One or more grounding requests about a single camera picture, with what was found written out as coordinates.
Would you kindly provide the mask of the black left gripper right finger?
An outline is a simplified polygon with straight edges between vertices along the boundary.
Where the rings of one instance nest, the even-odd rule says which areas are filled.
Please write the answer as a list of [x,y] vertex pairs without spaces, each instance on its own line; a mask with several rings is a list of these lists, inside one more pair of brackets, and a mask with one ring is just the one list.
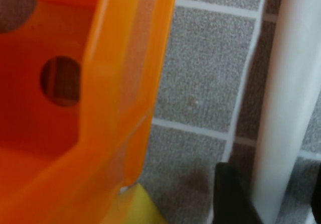
[[321,224],[321,205],[320,205],[321,194],[320,191],[314,191],[311,199],[311,209],[314,216],[315,222]]

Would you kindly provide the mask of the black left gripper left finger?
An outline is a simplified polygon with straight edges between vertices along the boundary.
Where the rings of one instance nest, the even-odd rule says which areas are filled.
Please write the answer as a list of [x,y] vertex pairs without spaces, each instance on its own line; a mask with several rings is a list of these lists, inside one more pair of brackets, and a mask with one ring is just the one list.
[[262,223],[238,171],[229,163],[215,167],[213,223]]

